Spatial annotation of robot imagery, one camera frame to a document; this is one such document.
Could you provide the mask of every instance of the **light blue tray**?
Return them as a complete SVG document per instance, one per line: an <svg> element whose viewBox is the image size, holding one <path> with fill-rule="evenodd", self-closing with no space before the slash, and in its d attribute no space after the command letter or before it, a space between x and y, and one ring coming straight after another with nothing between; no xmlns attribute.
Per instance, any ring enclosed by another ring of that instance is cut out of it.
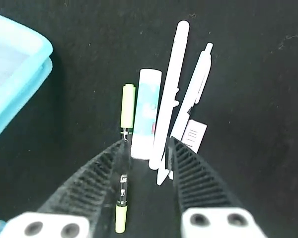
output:
<svg viewBox="0 0 298 238"><path fill-rule="evenodd" d="M51 43L0 16L0 133L52 70Z"/></svg>

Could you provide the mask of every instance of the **white pen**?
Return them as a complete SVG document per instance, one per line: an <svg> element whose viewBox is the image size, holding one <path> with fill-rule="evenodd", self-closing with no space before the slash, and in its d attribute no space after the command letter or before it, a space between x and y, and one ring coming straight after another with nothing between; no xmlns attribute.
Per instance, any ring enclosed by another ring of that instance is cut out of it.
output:
<svg viewBox="0 0 298 238"><path fill-rule="evenodd" d="M179 102L175 100L175 95L179 91L178 83L188 41L189 28L190 25L187 21L180 21L174 36L170 62L155 128L152 155L149 160L149 167L152 170L157 170L159 168L168 136L172 111L174 107L179 105Z"/></svg>
<svg viewBox="0 0 298 238"><path fill-rule="evenodd" d="M174 137L181 141L185 127L187 126L190 118L190 112L194 104L199 103L203 89L207 82L210 68L211 68L211 50L213 44L207 43L205 50L200 53L197 65L195 66L189 87L183 99L178 117L174 123L170 137ZM165 168L165 154L163 154L160 163L157 184L161 185L169 174L169 170Z"/></svg>

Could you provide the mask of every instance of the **black fabric background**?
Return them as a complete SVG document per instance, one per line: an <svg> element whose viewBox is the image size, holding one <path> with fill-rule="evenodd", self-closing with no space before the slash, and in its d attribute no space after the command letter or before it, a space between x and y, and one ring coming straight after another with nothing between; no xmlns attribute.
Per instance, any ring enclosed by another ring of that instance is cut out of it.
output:
<svg viewBox="0 0 298 238"><path fill-rule="evenodd" d="M199 154L268 237L298 237L298 0L0 0L0 14L54 47L51 75L0 136L1 219L36 210L120 138L122 86L137 84L144 67L162 70L164 82L186 19L179 100L200 51L214 43L193 115L208 125ZM133 180L121 237L174 237L172 183L157 187L143 161Z"/></svg>

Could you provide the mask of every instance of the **printed label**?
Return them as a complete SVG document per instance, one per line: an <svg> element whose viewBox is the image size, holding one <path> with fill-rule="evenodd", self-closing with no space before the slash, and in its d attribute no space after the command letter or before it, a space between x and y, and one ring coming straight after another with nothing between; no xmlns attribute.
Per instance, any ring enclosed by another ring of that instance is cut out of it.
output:
<svg viewBox="0 0 298 238"><path fill-rule="evenodd" d="M158 85L145 83L139 85L134 134L154 135L159 90Z"/></svg>

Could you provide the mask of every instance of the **yellow-green pen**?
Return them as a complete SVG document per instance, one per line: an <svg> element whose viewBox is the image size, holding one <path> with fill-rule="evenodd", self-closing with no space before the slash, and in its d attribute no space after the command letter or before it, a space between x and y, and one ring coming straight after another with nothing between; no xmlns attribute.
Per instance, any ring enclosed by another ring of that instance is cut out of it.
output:
<svg viewBox="0 0 298 238"><path fill-rule="evenodd" d="M120 127L123 139L128 143L126 149L130 155L131 139L134 127L134 108L135 108L136 88L133 84L125 84L123 87L123 102L121 108ZM115 231L116 233L125 232L127 216L127 174L120 176L119 198L116 204Z"/></svg>

